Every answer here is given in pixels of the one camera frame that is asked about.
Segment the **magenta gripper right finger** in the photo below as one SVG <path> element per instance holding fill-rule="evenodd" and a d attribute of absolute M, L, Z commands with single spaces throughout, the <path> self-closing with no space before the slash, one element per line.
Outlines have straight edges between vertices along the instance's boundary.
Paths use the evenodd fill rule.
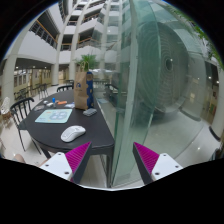
<path fill-rule="evenodd" d="M 182 169 L 167 153 L 158 154 L 137 142 L 133 143 L 133 154 L 145 185 Z"/>

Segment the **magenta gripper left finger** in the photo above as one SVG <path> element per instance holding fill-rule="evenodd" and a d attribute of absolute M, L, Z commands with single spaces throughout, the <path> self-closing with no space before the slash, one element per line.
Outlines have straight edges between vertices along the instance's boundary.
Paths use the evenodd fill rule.
<path fill-rule="evenodd" d="M 67 153 L 58 152 L 40 168 L 65 180 L 79 184 L 90 157 L 91 147 L 92 143 L 87 142 Z"/>

